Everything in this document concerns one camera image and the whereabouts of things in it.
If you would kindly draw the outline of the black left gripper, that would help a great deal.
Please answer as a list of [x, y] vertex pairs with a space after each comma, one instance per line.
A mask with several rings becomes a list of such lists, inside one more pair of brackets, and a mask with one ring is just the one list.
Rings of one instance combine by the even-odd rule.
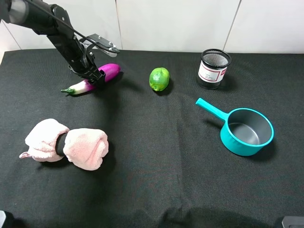
[[[87, 55], [85, 47], [79, 42], [75, 35], [67, 37], [66, 35], [47, 35], [47, 38], [59, 51], [62, 57], [69, 64], [69, 68], [79, 77], [86, 79], [93, 75], [98, 68], [92, 57]], [[103, 88], [105, 85], [105, 72], [99, 71], [99, 78], [88, 80], [91, 85], [96, 84], [96, 88]]]

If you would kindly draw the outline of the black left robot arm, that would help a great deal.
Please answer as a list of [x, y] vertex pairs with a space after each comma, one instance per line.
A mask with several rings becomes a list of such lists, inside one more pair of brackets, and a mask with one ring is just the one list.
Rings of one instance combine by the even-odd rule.
[[67, 11], [42, 0], [2, 0], [0, 19], [45, 35], [69, 64], [69, 69], [93, 86], [103, 86], [107, 73], [95, 64], [91, 48], [97, 43], [75, 30]]

